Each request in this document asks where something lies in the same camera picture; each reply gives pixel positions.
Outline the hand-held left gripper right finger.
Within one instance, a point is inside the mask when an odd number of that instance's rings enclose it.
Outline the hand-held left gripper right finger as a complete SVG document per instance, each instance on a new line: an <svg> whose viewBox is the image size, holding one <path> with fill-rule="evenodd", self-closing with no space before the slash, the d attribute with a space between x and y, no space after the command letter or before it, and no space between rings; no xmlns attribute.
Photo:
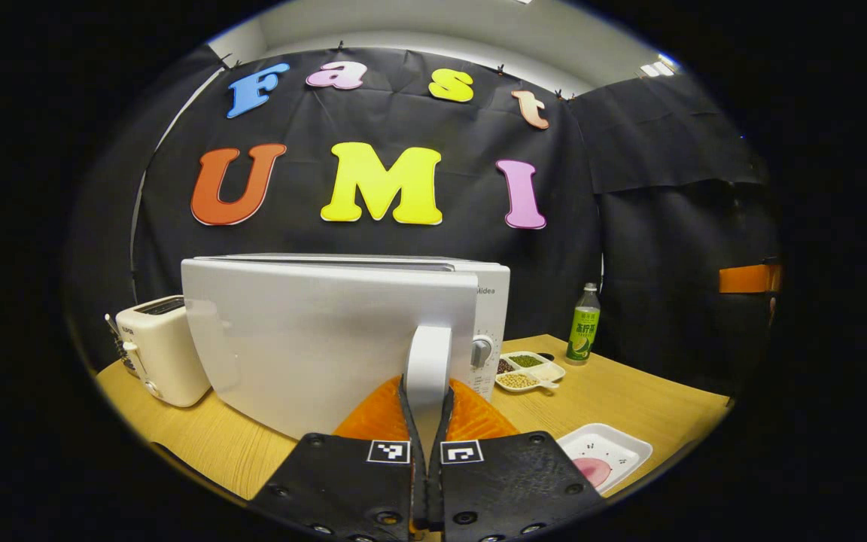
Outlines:
<svg viewBox="0 0 867 542"><path fill-rule="evenodd" d="M606 500L547 432L455 439L470 412L448 387L427 467L427 528L443 541L539 541L602 511Z"/></svg>

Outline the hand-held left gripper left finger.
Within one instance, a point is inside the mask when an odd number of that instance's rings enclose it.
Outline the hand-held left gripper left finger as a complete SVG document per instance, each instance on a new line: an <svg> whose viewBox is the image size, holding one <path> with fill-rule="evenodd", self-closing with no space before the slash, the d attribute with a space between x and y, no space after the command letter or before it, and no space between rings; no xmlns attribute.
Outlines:
<svg viewBox="0 0 867 542"><path fill-rule="evenodd" d="M429 527L427 465L398 376L330 434L302 436L250 508L337 541L409 541Z"/></svg>

